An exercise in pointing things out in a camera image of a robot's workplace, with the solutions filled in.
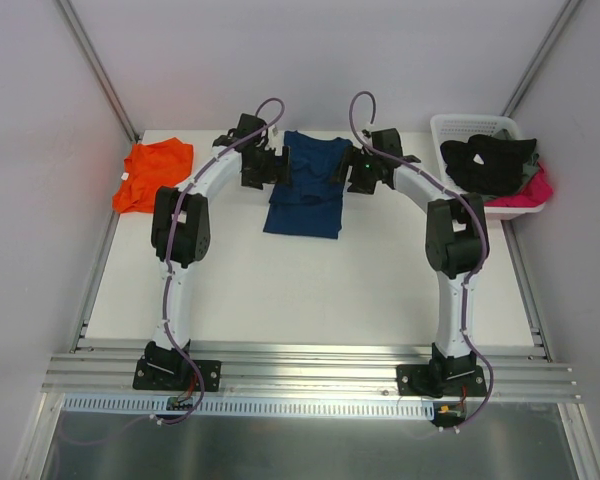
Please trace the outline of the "navy blue t-shirt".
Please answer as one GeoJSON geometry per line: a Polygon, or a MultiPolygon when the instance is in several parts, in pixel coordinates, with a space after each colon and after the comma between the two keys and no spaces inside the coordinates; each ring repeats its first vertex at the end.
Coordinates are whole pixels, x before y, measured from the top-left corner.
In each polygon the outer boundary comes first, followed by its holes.
{"type": "Polygon", "coordinates": [[[342,228],[344,185],[331,177],[352,142],[287,131],[284,146],[290,149],[291,184],[274,187],[263,231],[336,240],[342,228]]]}

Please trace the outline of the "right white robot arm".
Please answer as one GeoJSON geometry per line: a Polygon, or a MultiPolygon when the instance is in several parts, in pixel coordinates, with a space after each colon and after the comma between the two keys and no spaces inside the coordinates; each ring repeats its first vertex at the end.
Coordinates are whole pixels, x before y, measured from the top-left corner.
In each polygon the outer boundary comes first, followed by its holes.
{"type": "Polygon", "coordinates": [[[398,381],[407,391],[441,398],[461,396],[475,385],[481,369],[472,341],[473,294],[489,242],[482,198],[447,189],[402,154],[395,129],[366,133],[359,147],[347,147],[331,181],[371,195],[381,182],[408,197],[426,214],[425,255],[437,275],[439,313],[431,359],[404,366],[398,381]]]}

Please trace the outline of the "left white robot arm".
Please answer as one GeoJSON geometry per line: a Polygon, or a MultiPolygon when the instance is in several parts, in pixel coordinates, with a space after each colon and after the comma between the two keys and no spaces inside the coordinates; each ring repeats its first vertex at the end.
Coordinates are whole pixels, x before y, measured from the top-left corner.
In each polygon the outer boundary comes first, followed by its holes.
{"type": "Polygon", "coordinates": [[[151,245],[161,262],[161,319],[138,366],[138,389],[184,389],[199,378],[188,356],[190,316],[194,267],[211,245],[210,203],[236,177],[254,189],[291,183],[290,149],[278,155],[268,147],[273,126],[243,113],[235,128],[214,140],[203,166],[177,186],[158,189],[151,245]]]}

